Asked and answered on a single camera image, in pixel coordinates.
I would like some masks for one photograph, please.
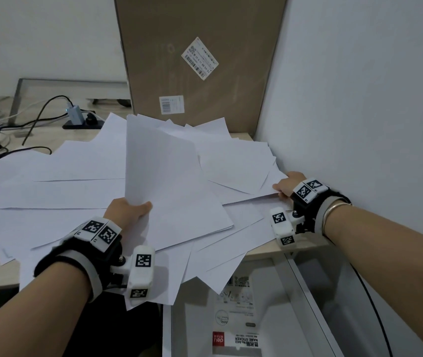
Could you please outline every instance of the cardboard box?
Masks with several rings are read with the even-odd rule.
[[[285,3],[115,0],[134,113],[254,134]]]

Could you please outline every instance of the bangle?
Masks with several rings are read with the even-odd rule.
[[[351,206],[351,205],[352,203],[340,202],[331,206],[329,209],[326,210],[326,212],[324,213],[324,217],[322,218],[322,235],[324,235],[324,228],[326,226],[327,218],[330,215],[330,213],[332,213],[332,211],[336,210],[340,206]]]

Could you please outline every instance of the paper pile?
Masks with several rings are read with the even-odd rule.
[[[90,142],[0,160],[0,263],[20,261],[23,288],[60,238],[125,196],[154,205],[123,236],[126,255],[141,244],[156,249],[147,300],[172,305],[196,276],[220,293],[244,255],[274,238],[266,215],[280,202],[256,198],[285,178],[275,160],[267,143],[232,139],[224,119],[184,127],[110,114]]]

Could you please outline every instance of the desk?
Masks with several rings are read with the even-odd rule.
[[[103,110],[101,110],[101,106],[97,105],[88,106],[87,108],[91,107],[96,110],[98,115],[104,118],[107,117],[109,111],[112,111],[113,113],[123,117],[130,113],[130,109],[121,108],[119,106],[117,107],[115,105],[103,106]],[[51,116],[60,115],[61,112],[62,111],[59,108],[57,108],[56,111],[53,109],[49,111],[49,114],[43,115],[42,117],[48,118]],[[37,113],[38,111],[36,109],[25,112],[21,115],[21,120],[19,123],[23,122],[23,120],[33,120]],[[35,128],[32,136],[28,138],[26,146],[30,147],[42,145],[49,147],[52,150],[56,150],[65,140],[90,141],[99,132],[98,130],[64,130],[61,128],[61,125],[64,123],[65,120],[59,120],[52,123],[51,125]],[[15,137],[15,131],[7,131],[6,133],[11,135],[11,143],[8,146],[10,150],[13,150],[21,145],[23,137]],[[239,137],[243,140],[252,140],[247,133],[232,133],[231,136]],[[327,245],[327,241],[323,237],[309,235],[306,240],[296,243],[292,250],[298,251],[323,245]],[[258,248],[251,250],[247,253],[245,258],[246,260],[269,258],[275,253],[282,253],[282,251],[276,241],[272,240]],[[18,286],[19,268],[20,264],[16,260],[0,266],[0,289]]]

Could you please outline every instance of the deli logo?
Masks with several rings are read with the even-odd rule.
[[[225,332],[213,332],[213,345],[225,346]]]

